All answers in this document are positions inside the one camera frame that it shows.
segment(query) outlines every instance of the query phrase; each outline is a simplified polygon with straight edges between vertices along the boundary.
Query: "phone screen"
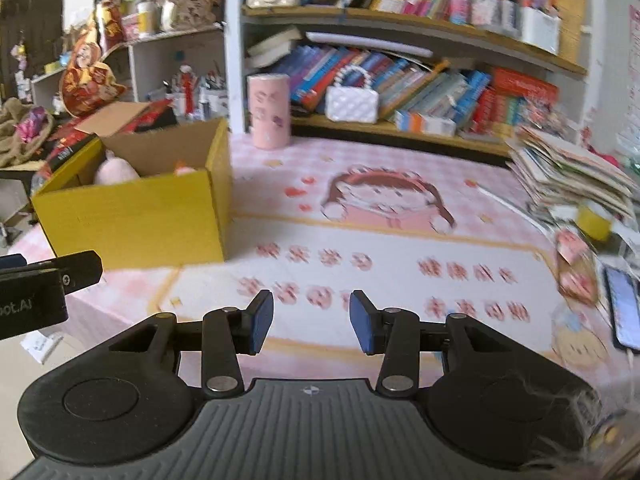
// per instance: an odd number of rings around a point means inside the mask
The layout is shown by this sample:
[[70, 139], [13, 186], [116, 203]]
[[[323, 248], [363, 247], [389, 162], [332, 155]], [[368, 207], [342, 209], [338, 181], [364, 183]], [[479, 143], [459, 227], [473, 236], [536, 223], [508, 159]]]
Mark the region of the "phone screen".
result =
[[621, 270], [607, 267], [606, 272], [616, 338], [622, 346], [640, 351], [640, 312], [634, 282]]

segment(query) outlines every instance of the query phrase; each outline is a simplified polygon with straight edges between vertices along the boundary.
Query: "red chinese character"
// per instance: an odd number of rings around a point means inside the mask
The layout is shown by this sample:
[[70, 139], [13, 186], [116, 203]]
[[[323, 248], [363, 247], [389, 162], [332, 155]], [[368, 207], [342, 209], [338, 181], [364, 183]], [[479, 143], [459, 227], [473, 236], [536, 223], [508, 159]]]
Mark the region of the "red chinese character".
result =
[[466, 314], [467, 316], [476, 317], [476, 308], [471, 301], [460, 300], [456, 302], [458, 304], [458, 309], [462, 314]]
[[516, 303], [515, 301], [507, 301], [507, 307], [509, 308], [509, 312], [511, 312], [511, 319], [526, 321], [527, 323], [530, 321], [529, 313], [523, 304]]
[[504, 321], [504, 312], [498, 305], [497, 301], [487, 301], [484, 304], [484, 311], [487, 316], [497, 319], [498, 321]]
[[425, 276], [442, 277], [442, 266], [433, 258], [427, 258], [426, 260], [418, 260], [418, 267], [420, 272]]
[[447, 272], [449, 277], [454, 280], [466, 280], [466, 269], [460, 264], [449, 262], [447, 264]]
[[427, 314], [430, 314], [430, 316], [435, 316], [438, 319], [441, 319], [445, 315], [444, 301], [439, 298], [431, 298], [424, 307], [424, 311]]
[[351, 291], [350, 290], [341, 290], [340, 291], [340, 297], [342, 298], [342, 308], [345, 310], [345, 312], [349, 311], [349, 299], [351, 298]]
[[262, 282], [256, 278], [240, 278], [238, 280], [238, 294], [254, 297], [264, 288]]
[[338, 265], [342, 260], [342, 257], [338, 253], [338, 251], [334, 251], [332, 249], [323, 249], [319, 251], [320, 261], [323, 265], [327, 267], [333, 267], [334, 265]]
[[313, 306], [327, 310], [331, 306], [333, 291], [327, 286], [310, 286], [306, 290], [306, 300]]
[[504, 267], [500, 268], [500, 277], [507, 283], [518, 283], [516, 277], [509, 269], [505, 269]]
[[476, 280], [481, 282], [492, 282], [494, 280], [489, 267], [486, 265], [474, 265], [474, 276]]
[[370, 270], [373, 262], [365, 253], [353, 253], [351, 265], [360, 270]]
[[280, 247], [277, 243], [259, 244], [255, 247], [255, 252], [263, 258], [277, 258], [280, 256]]
[[275, 283], [273, 285], [273, 295], [285, 305], [293, 305], [296, 304], [298, 300], [297, 294], [300, 289], [295, 283]]
[[292, 245], [289, 248], [289, 254], [287, 254], [287, 260], [294, 263], [305, 262], [309, 263], [309, 249], [299, 245]]

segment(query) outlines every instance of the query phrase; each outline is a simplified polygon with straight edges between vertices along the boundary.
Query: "red heart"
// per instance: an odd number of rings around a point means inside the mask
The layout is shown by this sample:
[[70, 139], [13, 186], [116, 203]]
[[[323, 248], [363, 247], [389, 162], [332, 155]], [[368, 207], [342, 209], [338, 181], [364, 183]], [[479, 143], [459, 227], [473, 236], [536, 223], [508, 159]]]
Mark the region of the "red heart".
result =
[[284, 194], [292, 198], [295, 196], [306, 195], [306, 191], [304, 189], [298, 189], [297, 187], [286, 187], [284, 189]]

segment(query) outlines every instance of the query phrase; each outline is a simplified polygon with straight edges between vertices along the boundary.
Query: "beige floor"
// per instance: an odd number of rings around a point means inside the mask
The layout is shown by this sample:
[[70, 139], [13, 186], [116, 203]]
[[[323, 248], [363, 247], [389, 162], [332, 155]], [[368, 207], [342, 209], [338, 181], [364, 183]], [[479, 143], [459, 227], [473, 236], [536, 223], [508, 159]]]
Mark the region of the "beige floor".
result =
[[41, 365], [20, 346], [21, 339], [0, 341], [0, 480], [13, 477], [33, 459], [16, 417], [22, 392], [36, 378], [82, 352], [80, 343], [66, 336]]

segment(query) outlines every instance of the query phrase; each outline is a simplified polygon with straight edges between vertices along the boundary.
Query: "pink bottle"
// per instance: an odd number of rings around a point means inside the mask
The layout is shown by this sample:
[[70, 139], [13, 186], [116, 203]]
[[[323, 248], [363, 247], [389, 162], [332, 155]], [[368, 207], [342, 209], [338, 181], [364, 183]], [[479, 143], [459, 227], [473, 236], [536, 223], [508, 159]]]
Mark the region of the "pink bottle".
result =
[[291, 138], [289, 76], [249, 76], [248, 94], [254, 146], [262, 150], [284, 148]]

